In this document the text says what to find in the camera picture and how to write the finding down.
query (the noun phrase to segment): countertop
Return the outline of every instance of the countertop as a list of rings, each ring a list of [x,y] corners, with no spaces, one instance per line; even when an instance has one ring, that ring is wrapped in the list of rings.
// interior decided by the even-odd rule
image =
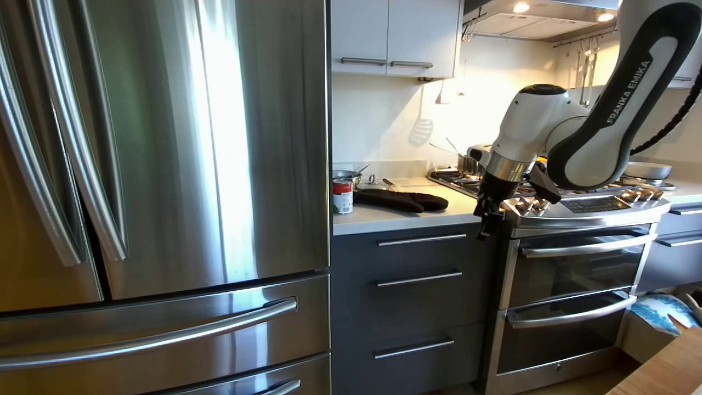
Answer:
[[[665,195],[672,205],[699,205],[702,183],[672,178],[673,188]],[[412,190],[430,194],[447,199],[443,212],[399,212],[390,208],[354,205],[354,212],[334,216],[334,235],[360,235],[360,233],[386,233],[386,231],[408,231],[408,229],[434,229],[434,227],[456,227],[456,224],[478,224],[480,218],[474,216],[477,199],[456,194],[447,186],[434,185],[427,178],[392,178],[390,190]]]

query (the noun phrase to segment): stainless steel refrigerator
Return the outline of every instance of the stainless steel refrigerator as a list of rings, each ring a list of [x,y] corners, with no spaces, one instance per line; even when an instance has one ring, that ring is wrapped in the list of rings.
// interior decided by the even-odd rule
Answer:
[[[0,393],[329,393],[324,13],[0,2]]]

